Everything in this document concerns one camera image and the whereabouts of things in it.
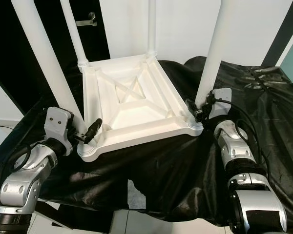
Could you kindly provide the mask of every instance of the black cable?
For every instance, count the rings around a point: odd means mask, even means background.
[[[12,166],[12,168],[10,170],[12,173],[13,172],[17,172],[19,169],[21,169],[28,162],[28,160],[29,160],[29,157],[30,157],[30,154],[31,154],[31,147],[28,144],[25,144],[25,146],[26,146],[26,150],[27,150],[25,159],[16,168],[14,168],[14,165]]]
[[[17,144],[15,145],[15,147],[13,149],[10,150],[10,152],[7,154],[7,156],[5,157],[5,159],[3,160],[1,166],[0,166],[0,184],[2,181],[2,172],[5,169],[7,162],[9,161],[9,158],[12,154],[14,154],[14,152],[17,150],[17,148],[21,145],[21,143],[23,142],[23,140],[25,139],[25,137],[27,137],[27,135],[29,134],[29,132],[33,129],[33,127],[36,125],[37,121],[40,119],[40,117],[42,115],[44,115],[46,112],[46,109],[42,112],[40,112],[38,115],[36,115],[36,118],[34,119],[34,121],[31,122],[31,125],[29,126],[29,128],[27,129],[27,131],[25,132],[25,134],[22,136],[22,138],[17,142]]]
[[[13,128],[6,127],[6,126],[1,126],[1,125],[0,125],[0,127],[2,127],[2,128],[9,128],[9,129],[12,129],[12,130],[13,130]]]
[[[270,173],[270,165],[269,165],[269,162],[267,160],[267,157],[263,154],[263,151],[261,149],[261,146],[260,146],[260,143],[259,143],[259,140],[258,140],[258,135],[257,135],[257,131],[256,131],[256,128],[255,128],[255,125],[253,124],[253,121],[251,119],[251,117],[248,115],[248,113],[246,113],[246,111],[244,111],[242,108],[240,108],[239,106],[233,104],[231,101],[226,101],[226,100],[222,100],[222,99],[215,99],[214,101],[216,102],[222,102],[222,103],[226,103],[226,104],[229,104],[231,105],[232,107],[234,107],[235,109],[237,109],[238,111],[242,112],[245,117],[248,119],[248,121],[251,123],[251,126],[248,125],[248,123],[243,120],[243,119],[238,119],[237,122],[235,123],[235,128],[239,134],[239,136],[249,145],[249,141],[245,139],[245,137],[243,137],[243,135],[241,134],[240,130],[239,130],[239,127],[238,127],[238,123],[240,121],[244,122],[252,131],[253,135],[254,135],[254,138],[255,138],[255,141],[256,141],[256,144],[257,144],[257,149],[258,149],[258,156],[259,157],[263,157],[264,160],[265,160],[265,163],[266,163],[266,166],[267,166],[267,177],[268,177],[268,182],[271,184],[271,173]]]
[[[236,129],[236,131],[238,132],[238,134],[239,134],[239,136],[247,143],[247,145],[251,148],[251,144],[250,144],[250,142],[246,139],[246,138],[244,138],[244,136],[241,134],[241,132],[240,132],[240,129],[239,129],[239,122],[243,122],[251,131],[252,131],[252,134],[253,134],[253,136],[255,135],[255,132],[254,132],[254,130],[251,128],[251,126],[244,120],[244,119],[238,119],[236,122],[235,122],[235,129]],[[266,166],[267,166],[267,179],[268,179],[268,182],[271,184],[271,182],[272,182],[272,179],[271,179],[271,173],[270,173],[270,165],[269,165],[269,162],[268,162],[268,160],[267,160],[267,157],[264,155],[264,152],[263,152],[263,150],[262,149],[260,149],[261,150],[261,156],[264,158],[264,160],[265,160],[265,163],[266,163]]]

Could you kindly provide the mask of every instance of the white wall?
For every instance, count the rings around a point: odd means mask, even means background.
[[[0,125],[13,126],[23,118],[23,114],[0,86]]]
[[[235,11],[223,60],[260,65],[292,0],[231,0]],[[111,58],[144,54],[147,0],[100,0]],[[157,0],[158,59],[206,56],[220,0]]]

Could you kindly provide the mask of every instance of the black plastic sheet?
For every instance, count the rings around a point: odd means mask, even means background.
[[[160,62],[184,100],[194,100],[204,63],[205,57],[192,58],[185,65]],[[67,79],[82,108],[81,75]],[[223,87],[232,89],[233,103],[254,121],[270,163],[272,187],[285,205],[288,226],[293,227],[293,84],[277,67],[222,62],[214,88]],[[52,105],[56,105],[53,99],[42,98],[24,117],[0,146],[0,163],[37,113]],[[229,115],[239,117],[233,109]],[[41,117],[25,142],[43,137],[43,123]],[[105,153],[91,163],[83,162],[75,149],[70,156],[59,158],[40,197],[98,211],[128,209],[130,179],[146,196],[146,209],[140,212],[166,221],[204,218],[215,225],[228,225],[228,191],[219,151],[207,130],[199,137],[175,136]],[[266,166],[264,160],[260,165]]]

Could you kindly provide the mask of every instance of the black door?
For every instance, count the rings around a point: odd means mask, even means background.
[[[90,12],[96,15],[98,26],[78,27],[88,60],[109,59],[99,0],[70,3],[76,21],[87,20]],[[77,58],[60,0],[35,4],[62,70],[73,71]],[[0,85],[23,113],[51,92],[10,0],[0,0]]]

